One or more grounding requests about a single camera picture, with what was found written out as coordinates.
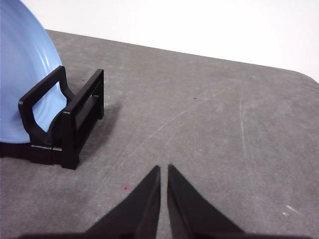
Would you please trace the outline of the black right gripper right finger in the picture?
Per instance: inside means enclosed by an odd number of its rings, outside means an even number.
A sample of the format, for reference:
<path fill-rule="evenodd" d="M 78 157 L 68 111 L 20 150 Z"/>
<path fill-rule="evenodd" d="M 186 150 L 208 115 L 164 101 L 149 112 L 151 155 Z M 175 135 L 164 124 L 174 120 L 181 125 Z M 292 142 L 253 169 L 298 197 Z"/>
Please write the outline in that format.
<path fill-rule="evenodd" d="M 170 164 L 167 206 L 174 239 L 306 239 L 301 235 L 247 233 L 204 199 Z"/>

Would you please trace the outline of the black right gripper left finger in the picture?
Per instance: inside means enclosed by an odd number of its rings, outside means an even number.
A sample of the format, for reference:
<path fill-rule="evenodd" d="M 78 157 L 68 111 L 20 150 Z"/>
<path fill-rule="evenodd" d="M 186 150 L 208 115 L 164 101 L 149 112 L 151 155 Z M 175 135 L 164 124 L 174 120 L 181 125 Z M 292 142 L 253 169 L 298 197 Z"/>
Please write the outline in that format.
<path fill-rule="evenodd" d="M 28 234 L 23 239 L 154 239 L 160 212 L 160 167 L 84 233 Z"/>

